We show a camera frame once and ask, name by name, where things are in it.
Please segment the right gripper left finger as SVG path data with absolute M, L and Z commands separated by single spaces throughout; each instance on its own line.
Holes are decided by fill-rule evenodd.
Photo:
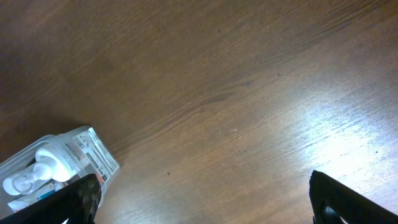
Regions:
M 101 200 L 101 185 L 88 174 L 54 194 L 1 220 L 1 224 L 91 224 Z

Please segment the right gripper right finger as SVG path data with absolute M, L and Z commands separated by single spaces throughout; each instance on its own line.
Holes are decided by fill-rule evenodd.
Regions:
M 312 172 L 309 196 L 314 223 L 397 223 L 396 214 L 323 172 Z

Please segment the orange tube white cap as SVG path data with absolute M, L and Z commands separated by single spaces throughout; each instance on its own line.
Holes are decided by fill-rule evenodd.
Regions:
M 48 182 L 47 184 L 44 184 L 39 188 L 38 190 L 32 192 L 31 194 L 28 195 L 23 195 L 11 202 L 9 202 L 7 205 L 9 208 L 14 212 L 18 212 L 24 208 L 27 208 L 34 203 L 54 194 L 56 191 L 61 190 L 62 188 L 68 186 L 67 182 L 56 182 L 56 181 L 51 181 Z

